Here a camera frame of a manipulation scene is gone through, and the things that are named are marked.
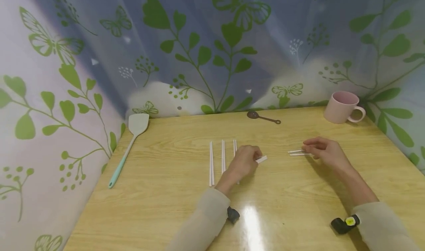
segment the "mint green spatula handle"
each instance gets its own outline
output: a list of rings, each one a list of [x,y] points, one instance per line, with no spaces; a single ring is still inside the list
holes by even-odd
[[[120,176],[122,167],[124,166],[124,162],[127,159],[127,155],[130,152],[131,147],[132,147],[136,137],[137,136],[134,136],[133,139],[131,140],[130,144],[128,145],[127,150],[124,153],[124,156],[122,157],[122,159],[120,161],[120,164],[118,164],[117,169],[115,170],[114,174],[112,175],[111,181],[109,181],[109,185],[108,185],[109,189],[111,189],[115,185],[115,183],[117,182],[118,176]]]

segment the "hand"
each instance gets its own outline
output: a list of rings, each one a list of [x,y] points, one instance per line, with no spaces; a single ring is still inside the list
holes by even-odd
[[[238,148],[229,168],[223,173],[215,189],[228,196],[232,187],[257,169],[256,159],[263,156],[257,146],[245,145]]]
[[[307,139],[302,149],[314,155],[314,159],[322,161],[333,170],[353,169],[338,142],[323,137]]]

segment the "pink mug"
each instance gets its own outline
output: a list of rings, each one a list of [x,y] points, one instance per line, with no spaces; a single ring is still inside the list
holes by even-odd
[[[357,106],[360,99],[351,92],[334,92],[326,106],[324,117],[331,123],[342,124],[347,120],[353,123],[360,122],[366,116],[366,111]],[[352,119],[351,114],[354,110],[360,110],[362,117],[358,120]]]

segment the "right hand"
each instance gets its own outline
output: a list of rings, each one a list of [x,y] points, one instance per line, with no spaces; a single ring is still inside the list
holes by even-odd
[[[258,163],[255,160],[261,156],[263,153],[257,146],[240,146],[226,172],[231,174],[236,181],[240,181],[257,169]]]
[[[314,159],[322,161],[333,170],[353,169],[338,142],[323,137],[307,139],[302,149],[314,155]]]

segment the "spatula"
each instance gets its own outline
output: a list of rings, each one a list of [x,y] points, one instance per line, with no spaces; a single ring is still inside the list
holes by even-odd
[[[128,129],[133,134],[133,138],[128,145],[128,148],[126,152],[124,153],[124,156],[121,159],[120,164],[118,164],[117,169],[115,170],[114,174],[112,175],[111,181],[109,181],[109,189],[111,189],[114,184],[117,182],[118,176],[120,176],[121,169],[124,166],[124,162],[127,159],[127,155],[131,150],[131,146],[134,143],[134,140],[141,135],[143,132],[145,132],[146,128],[148,128],[149,123],[149,115],[148,114],[132,114],[128,117]]]

